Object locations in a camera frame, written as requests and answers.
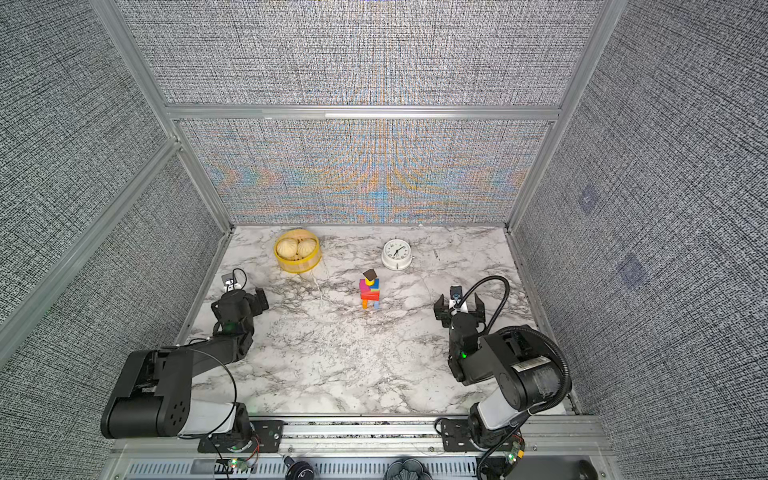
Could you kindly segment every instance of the gray fabric wall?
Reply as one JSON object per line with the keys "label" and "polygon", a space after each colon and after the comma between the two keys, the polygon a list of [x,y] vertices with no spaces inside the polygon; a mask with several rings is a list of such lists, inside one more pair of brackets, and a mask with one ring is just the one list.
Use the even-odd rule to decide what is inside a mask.
{"label": "gray fabric wall", "polygon": [[235,223],[504,222],[545,121],[185,120]]}
{"label": "gray fabric wall", "polygon": [[768,473],[766,25],[631,1],[515,231],[627,478]]}
{"label": "gray fabric wall", "polygon": [[101,413],[128,353],[176,339],[219,239],[171,159],[0,371],[0,478],[98,477],[112,445]]}
{"label": "gray fabric wall", "polygon": [[171,103],[559,104],[602,0],[118,0]]}
{"label": "gray fabric wall", "polygon": [[[87,0],[0,4],[0,322],[165,141]],[[0,369],[0,478],[97,478],[126,355],[175,340],[220,239],[177,158]]]}
{"label": "gray fabric wall", "polygon": [[87,0],[0,2],[0,323],[165,135]]}

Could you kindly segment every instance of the yellow steamer basket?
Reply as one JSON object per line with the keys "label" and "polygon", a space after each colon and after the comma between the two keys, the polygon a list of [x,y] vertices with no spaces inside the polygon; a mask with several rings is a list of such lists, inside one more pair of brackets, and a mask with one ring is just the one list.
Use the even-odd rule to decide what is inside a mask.
{"label": "yellow steamer basket", "polygon": [[[312,250],[312,253],[301,260],[286,260],[277,254],[277,244],[285,238],[295,238],[298,241],[313,238],[316,244],[315,250]],[[291,230],[290,232],[284,233],[280,238],[277,239],[277,242],[275,242],[275,246],[273,247],[272,251],[275,253],[275,258],[277,258],[277,262],[280,265],[280,268],[286,272],[291,273],[304,273],[310,271],[311,269],[315,268],[315,265],[320,263],[320,258],[323,256],[323,253],[320,251],[320,240],[317,238],[317,236],[315,236],[314,233],[301,228],[297,228],[295,230]]]}

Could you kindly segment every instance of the alarm clock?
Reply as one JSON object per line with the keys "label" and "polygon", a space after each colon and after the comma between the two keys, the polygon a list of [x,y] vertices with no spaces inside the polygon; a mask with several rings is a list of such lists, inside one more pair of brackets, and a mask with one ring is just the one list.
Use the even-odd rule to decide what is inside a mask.
{"label": "alarm clock", "polygon": [[405,240],[395,238],[384,244],[382,263],[390,270],[405,270],[413,261],[411,246]]}

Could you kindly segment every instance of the clock face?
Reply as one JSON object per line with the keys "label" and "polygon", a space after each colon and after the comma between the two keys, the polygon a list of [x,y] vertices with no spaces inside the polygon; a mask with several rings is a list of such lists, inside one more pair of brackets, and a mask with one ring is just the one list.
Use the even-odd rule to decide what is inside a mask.
{"label": "clock face", "polygon": [[411,247],[404,240],[390,240],[384,246],[384,254],[392,260],[404,260],[411,256]]}

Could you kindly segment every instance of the white marble surface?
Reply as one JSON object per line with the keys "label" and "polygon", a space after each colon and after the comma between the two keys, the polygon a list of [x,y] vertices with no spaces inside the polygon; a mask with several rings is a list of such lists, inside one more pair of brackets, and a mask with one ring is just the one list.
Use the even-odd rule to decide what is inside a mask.
{"label": "white marble surface", "polygon": [[[270,309],[254,318],[253,346],[229,365],[238,400],[252,413],[465,414],[496,382],[463,386],[449,371],[448,331],[432,305],[451,285],[466,291],[484,276],[505,276],[512,290],[494,330],[535,326],[500,227],[310,227],[323,259],[300,275],[282,271],[273,255],[287,230],[237,228],[190,333],[211,332],[210,304],[224,292],[220,275],[240,267],[247,290],[266,290]],[[402,272],[381,263],[382,246],[394,237],[407,240],[416,257]],[[381,279],[380,310],[363,310],[359,298],[369,268]],[[503,291],[500,282],[478,288],[488,318]],[[229,377],[221,368],[195,377],[193,397],[231,401]]]}

